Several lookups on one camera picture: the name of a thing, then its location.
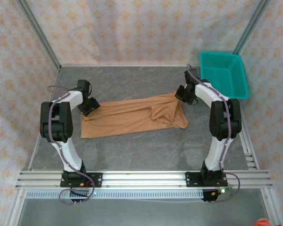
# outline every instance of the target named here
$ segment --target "wire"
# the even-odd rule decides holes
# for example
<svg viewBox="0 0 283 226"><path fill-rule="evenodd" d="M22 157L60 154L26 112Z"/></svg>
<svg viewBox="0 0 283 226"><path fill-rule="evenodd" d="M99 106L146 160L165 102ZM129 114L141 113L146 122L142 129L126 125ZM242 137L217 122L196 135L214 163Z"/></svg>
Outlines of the wire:
<svg viewBox="0 0 283 226"><path fill-rule="evenodd" d="M69 93L69 92L67 92L67 93L66 93L65 95L63 95L62 97L59 97L59 98L58 98L57 100L55 100L55 101L52 103L52 105L50 106L50 109L49 109L49 116L48 116L48 134L49 134L50 141L51 141L53 144L55 144L55 145L58 146L59 151L60 151L61 158L62 158L62 160L64 161L64 163L65 163L70 169L72 169L74 172L76 172L76 173L82 175L83 177L86 177L86 178L87 178L88 180L90 180L91 183L92 183L92 191L90 192L90 194L86 197L86 199L80 200L80 203L82 204L83 202L88 201L88 200L91 198L91 196L93 195L94 188L95 188L94 181L92 180L92 178L91 178L90 176L88 176L88 175L86 175L86 174L84 174L84 173L78 171L77 169L75 169L75 168L67 161L67 159L65 158L65 156L64 156L64 154L63 154L62 146L61 146L57 141L55 141L55 140L53 139L53 137L52 137L52 131L51 131L51 120L52 120L51 116L52 116L53 107L54 107L59 101L61 101L61 100L65 99L65 98L67 98L68 96L70 96L70 93ZM62 193L65 192L65 191L81 192L82 190L80 190L80 189L73 189L73 188L67 188L67 189L62 190L62 191L60 192L60 194L58 195L58 200L59 200L61 203L65 204L65 205L75 205L76 202L68 203L68 202L62 201L61 195L62 195Z"/></svg>
<svg viewBox="0 0 283 226"><path fill-rule="evenodd" d="M90 94L91 94L91 91L92 91L92 86L91 86L91 83L89 83L89 87L90 87L90 91L89 91L89 93L88 93L88 96L90 96Z"/></svg>
<svg viewBox="0 0 283 226"><path fill-rule="evenodd" d="M219 192L219 189L220 189L220 184L221 184L221 182L220 182L220 180L218 180L218 192Z"/></svg>
<svg viewBox="0 0 283 226"><path fill-rule="evenodd" d="M87 181L87 183L86 183L86 190L87 190L87 187L88 187L88 185L89 185L89 183L90 183L91 181Z"/></svg>
<svg viewBox="0 0 283 226"><path fill-rule="evenodd" d="M86 25L83 25L83 26L80 26L80 27L77 27L75 29L73 29L69 34L68 34L68 38L74 42L77 46L81 47L82 49L85 49L86 51L88 51L89 55L91 57L93 57L94 59L96 58L99 58L100 57L100 54L94 54L92 53L92 51L90 51L89 49L87 49L86 47L84 47L83 45L81 45L79 42L75 41L71 36L73 33L75 33L76 31L80 30L81 28L87 28L89 24L86 24Z"/></svg>
<svg viewBox="0 0 283 226"><path fill-rule="evenodd" d="M224 199L224 200L217 200L217 201L213 201L213 202L211 202L211 203L215 203L215 202L225 202L225 201L230 200L231 198L233 198L234 196L237 195L237 193L238 193L239 190L240 190L240 185L241 185L240 179L239 179L239 177L238 177L236 174L234 174L234 173L229 173L229 172L224 172L224 170L223 170L223 168L222 168L222 162L223 162L224 157L225 157L224 155L225 155L226 145L227 145L227 142L229 141L229 139L231 138L231 135L232 135L231 119L230 119L230 110L229 110L229 108L228 108L227 102L226 102L226 100L224 99L224 97L223 97L216 89L214 89L213 87L210 87L210 86L208 86L207 84L203 83L203 82L200 81L195 75L193 75L193 74L190 72L190 69L192 69L192 66L191 66L191 65L187 65L187 67L188 67L188 73L189 73L189 75L190 75L193 79L195 79L200 85L202 85L202 86L204 86L204 87L210 89L211 91L213 91L216 95L218 95L218 96L220 97L220 99L221 99L221 100L224 102L224 104L225 104L225 111L226 111L226 117L227 117L227 126L228 126L228 137L227 137L227 139L225 140L225 144L224 144L223 149L222 149L222 152L221 152L221 156L220 156L220 159L219 159L219 168L220 168L220 170L221 170L222 173L224 173L224 174L226 174L226 175L232 175L232 176L236 177L237 180L238 180L238 187L237 187L237 190L236 190L236 192L235 192L234 195L232 195L232 196L230 196L230 197L228 197L228 198L226 198L226 199Z"/></svg>
<svg viewBox="0 0 283 226"><path fill-rule="evenodd" d="M69 89L64 87L64 86L57 86L57 85L52 85L47 87L47 91L50 93L65 93L65 91L56 91L56 90L51 90L50 88L60 88L64 89L65 91L68 91Z"/></svg>

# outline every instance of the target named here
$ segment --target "floral wall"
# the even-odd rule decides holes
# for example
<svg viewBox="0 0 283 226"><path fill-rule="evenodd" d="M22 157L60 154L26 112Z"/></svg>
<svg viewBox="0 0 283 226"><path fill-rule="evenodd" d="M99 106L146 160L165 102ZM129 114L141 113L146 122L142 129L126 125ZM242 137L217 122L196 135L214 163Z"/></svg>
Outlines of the floral wall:
<svg viewBox="0 0 283 226"><path fill-rule="evenodd" d="M241 56L250 89L243 113L259 165L271 170L283 211L283 0L270 1Z"/></svg>
<svg viewBox="0 0 283 226"><path fill-rule="evenodd" d="M60 63L192 65L232 52L259 0L28 0Z"/></svg>
<svg viewBox="0 0 283 226"><path fill-rule="evenodd" d="M0 0L0 225L39 129L57 70L15 0Z"/></svg>

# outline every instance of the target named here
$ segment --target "orange cloth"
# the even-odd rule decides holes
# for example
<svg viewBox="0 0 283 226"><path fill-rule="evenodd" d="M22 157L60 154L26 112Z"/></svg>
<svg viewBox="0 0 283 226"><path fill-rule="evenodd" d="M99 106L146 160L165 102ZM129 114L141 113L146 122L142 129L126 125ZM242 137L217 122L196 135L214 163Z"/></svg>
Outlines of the orange cloth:
<svg viewBox="0 0 283 226"><path fill-rule="evenodd" d="M82 138L107 137L165 129L185 129L181 101L175 93L136 100L101 103L87 117L81 117Z"/></svg>

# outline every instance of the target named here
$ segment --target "plastic basket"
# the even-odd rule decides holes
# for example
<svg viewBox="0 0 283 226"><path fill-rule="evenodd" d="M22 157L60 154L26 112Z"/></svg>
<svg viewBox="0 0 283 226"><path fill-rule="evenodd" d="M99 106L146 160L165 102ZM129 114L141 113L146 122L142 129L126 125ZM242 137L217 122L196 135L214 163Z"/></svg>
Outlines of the plastic basket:
<svg viewBox="0 0 283 226"><path fill-rule="evenodd" d="M239 55L218 52L200 53L200 76L229 98L247 99L249 90Z"/></svg>

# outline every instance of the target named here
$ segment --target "work surface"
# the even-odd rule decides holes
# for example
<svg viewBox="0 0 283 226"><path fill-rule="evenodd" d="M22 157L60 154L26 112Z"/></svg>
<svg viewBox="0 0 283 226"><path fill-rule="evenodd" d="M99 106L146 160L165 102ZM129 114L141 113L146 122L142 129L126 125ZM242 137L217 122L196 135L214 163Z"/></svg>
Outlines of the work surface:
<svg viewBox="0 0 283 226"><path fill-rule="evenodd" d="M174 92L185 84L184 67L62 67L56 85L92 84L99 103L152 97ZM182 106L187 129L169 128L111 137L81 139L81 119L72 111L73 143L87 170L198 170L208 155L212 136L210 108L201 100ZM55 148L40 139L32 169L63 169ZM248 169L239 136L225 159L226 170Z"/></svg>

